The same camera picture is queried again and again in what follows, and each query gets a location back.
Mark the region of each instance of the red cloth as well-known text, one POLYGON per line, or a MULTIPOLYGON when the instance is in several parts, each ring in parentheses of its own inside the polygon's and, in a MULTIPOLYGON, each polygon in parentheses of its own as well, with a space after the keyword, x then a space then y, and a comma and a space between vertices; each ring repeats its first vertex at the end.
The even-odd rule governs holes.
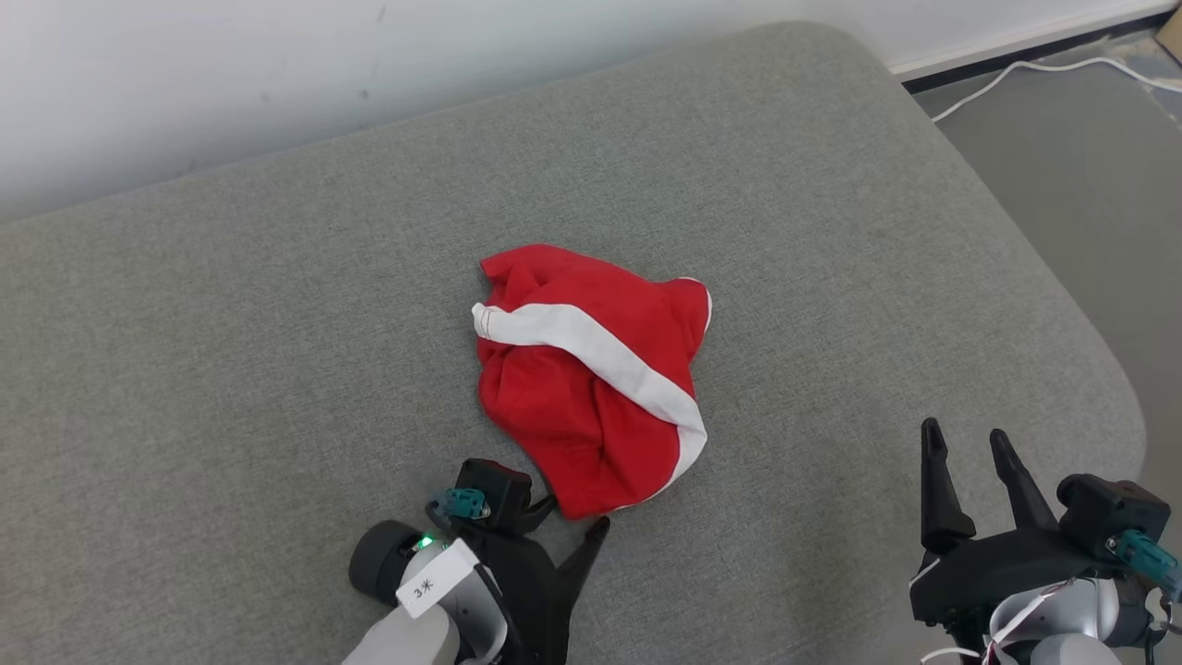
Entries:
POLYGON ((706 443, 689 363, 710 317, 689 278, 647 281, 548 245, 489 256, 473 307, 480 402, 569 520, 639 503, 706 443))

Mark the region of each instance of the floor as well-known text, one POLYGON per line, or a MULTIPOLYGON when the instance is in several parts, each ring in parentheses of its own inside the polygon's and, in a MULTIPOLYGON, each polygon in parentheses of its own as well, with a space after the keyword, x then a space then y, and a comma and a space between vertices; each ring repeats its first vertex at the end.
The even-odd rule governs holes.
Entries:
MULTIPOLYGON (((1150 32, 1039 60, 1125 63, 1182 86, 1182 65, 1150 32)), ((929 116, 979 90, 986 74, 915 96, 929 116)), ((1015 71, 940 123, 1123 365, 1145 416, 1141 483, 1182 511, 1182 94, 1104 65, 1015 71)), ((1182 556, 1182 516, 1163 537, 1182 556)), ((1122 653, 1144 663, 1141 652, 1122 653)), ((1182 663, 1182 637, 1157 650, 1182 663)))

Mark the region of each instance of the gray couch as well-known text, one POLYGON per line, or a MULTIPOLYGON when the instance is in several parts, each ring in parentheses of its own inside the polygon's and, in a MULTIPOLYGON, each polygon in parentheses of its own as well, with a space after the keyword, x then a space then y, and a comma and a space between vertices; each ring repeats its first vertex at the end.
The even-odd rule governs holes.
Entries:
POLYGON ((927 416, 983 534, 992 428, 1048 496, 1141 469, 1121 367, 952 145, 851 38, 766 26, 0 226, 0 661, 339 661, 370 524, 467 457, 534 472, 468 312, 526 242, 715 306, 710 441, 615 515, 573 665, 917 659, 927 416))

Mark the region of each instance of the baseboard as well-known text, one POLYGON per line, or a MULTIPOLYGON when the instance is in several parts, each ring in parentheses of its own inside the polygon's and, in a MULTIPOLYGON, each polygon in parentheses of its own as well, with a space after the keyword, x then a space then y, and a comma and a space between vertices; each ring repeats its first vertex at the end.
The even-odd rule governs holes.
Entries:
POLYGON ((1138 0, 1136 2, 1125 2, 1106 8, 1103 12, 1072 17, 1061 21, 1045 24, 1033 30, 1015 32, 963 48, 946 51, 928 58, 894 65, 890 67, 890 71, 900 80, 904 82, 923 78, 963 65, 996 58, 998 56, 1005 56, 1006 53, 1024 51, 1155 14, 1163 14, 1177 8, 1177 6, 1178 0, 1138 0))

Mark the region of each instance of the white cable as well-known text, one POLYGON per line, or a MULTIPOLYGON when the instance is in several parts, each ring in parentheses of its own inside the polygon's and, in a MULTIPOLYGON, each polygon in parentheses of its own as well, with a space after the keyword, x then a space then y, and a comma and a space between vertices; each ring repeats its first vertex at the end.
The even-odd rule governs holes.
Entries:
POLYGON ((978 652, 975 652, 975 651, 969 651, 967 648, 961 648, 959 646, 950 646, 948 648, 937 648, 936 651, 933 651, 931 653, 924 656, 923 658, 920 659, 920 665, 927 665, 927 663, 929 660, 931 660, 933 658, 936 658, 937 656, 947 656, 949 653, 959 653, 961 656, 972 656, 973 658, 980 658, 981 657, 981 654, 978 653, 978 652))
POLYGON ((1118 63, 1118 61, 1116 61, 1116 60, 1113 60, 1111 58, 1089 58, 1086 60, 1078 61, 1078 63, 1076 63, 1073 65, 1063 65, 1063 66, 1038 65, 1038 64, 1034 64, 1034 63, 1027 63, 1025 60, 1018 60, 1017 63, 1011 63, 1008 67, 1001 70, 1001 73, 998 74, 998 78, 994 78, 993 80, 991 80, 988 85, 986 85, 985 87, 982 87, 982 89, 978 90, 976 92, 969 94, 968 97, 965 97, 960 102, 956 102, 948 110, 946 110, 944 112, 940 113, 939 116, 931 118, 931 122, 940 122, 940 120, 944 119, 946 117, 948 117, 948 116, 953 115, 954 112, 956 112, 956 110, 960 109, 961 106, 963 106, 965 104, 968 104, 973 99, 976 99, 981 94, 985 94, 989 90, 993 90, 993 86, 996 85, 996 84, 999 84, 999 83, 1001 83, 1001 79, 1006 78, 1007 73, 1009 73, 1009 72, 1012 72, 1012 71, 1014 71, 1017 69, 1027 69, 1027 70, 1034 70, 1034 71, 1057 72, 1057 71, 1078 70, 1079 67, 1086 67, 1087 65, 1095 65, 1095 64, 1111 65, 1111 66, 1113 66, 1113 67, 1123 71, 1124 73, 1131 76, 1132 78, 1136 78, 1137 80, 1144 83, 1145 85, 1151 85, 1151 86, 1154 86, 1154 87, 1156 87, 1158 90, 1165 90, 1168 92, 1177 92, 1177 93, 1182 94, 1182 87, 1175 87, 1173 85, 1167 85, 1164 83, 1158 83, 1156 80, 1145 78, 1145 77, 1141 76, 1139 73, 1130 70, 1129 67, 1124 66, 1123 64, 1121 64, 1121 63, 1118 63))

